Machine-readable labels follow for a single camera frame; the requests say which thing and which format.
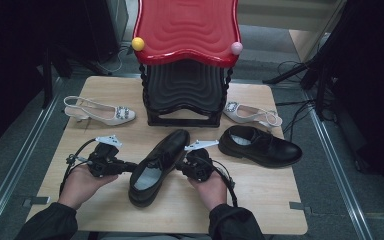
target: red plastic tray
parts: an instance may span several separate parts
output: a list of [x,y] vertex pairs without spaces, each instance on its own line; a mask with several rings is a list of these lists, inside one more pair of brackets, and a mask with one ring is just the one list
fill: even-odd
[[237,0],[139,0],[133,37],[145,42],[139,62],[160,65],[180,59],[228,68],[238,60]]

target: yellow ball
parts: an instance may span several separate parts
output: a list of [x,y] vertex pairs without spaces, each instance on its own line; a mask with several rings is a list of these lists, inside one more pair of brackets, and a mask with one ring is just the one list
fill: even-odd
[[132,47],[136,51],[142,51],[143,48],[145,47],[145,42],[143,41],[142,38],[140,37],[135,37],[132,40]]

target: shoe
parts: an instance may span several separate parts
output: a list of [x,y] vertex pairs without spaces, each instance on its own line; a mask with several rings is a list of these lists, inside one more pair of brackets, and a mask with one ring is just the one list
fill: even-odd
[[66,106],[64,109],[65,114],[76,118],[77,121],[92,118],[114,126],[132,121],[136,117],[136,113],[127,107],[104,105],[82,97],[66,97],[64,98],[64,104]]
[[176,130],[161,140],[142,160],[130,176],[129,200],[137,207],[147,207],[155,200],[164,178],[174,169],[175,162],[186,155],[189,132]]
[[219,150],[229,156],[248,158],[266,168],[282,168],[298,162],[297,145],[249,126],[232,126],[220,137]]
[[282,119],[275,111],[253,108],[237,102],[227,102],[223,113],[237,123],[259,122],[269,129],[282,125]]

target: high heel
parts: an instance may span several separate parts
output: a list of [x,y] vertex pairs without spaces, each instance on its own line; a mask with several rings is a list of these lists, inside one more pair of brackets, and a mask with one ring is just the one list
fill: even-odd
[[282,125],[282,118],[275,111],[254,108],[238,102],[227,102],[223,113],[237,123],[259,122],[269,129]]
[[136,113],[127,107],[100,104],[82,97],[68,96],[64,98],[64,104],[65,114],[74,117],[77,121],[92,118],[114,126],[129,122],[136,117]]

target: pink ball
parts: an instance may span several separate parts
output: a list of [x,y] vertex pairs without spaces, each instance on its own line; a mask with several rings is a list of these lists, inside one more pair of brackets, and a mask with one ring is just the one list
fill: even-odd
[[232,49],[232,53],[233,53],[234,55],[239,55],[239,54],[241,54],[242,49],[243,49],[244,47],[242,46],[242,43],[240,43],[240,42],[234,42],[234,43],[232,43],[232,46],[230,46],[230,48]]

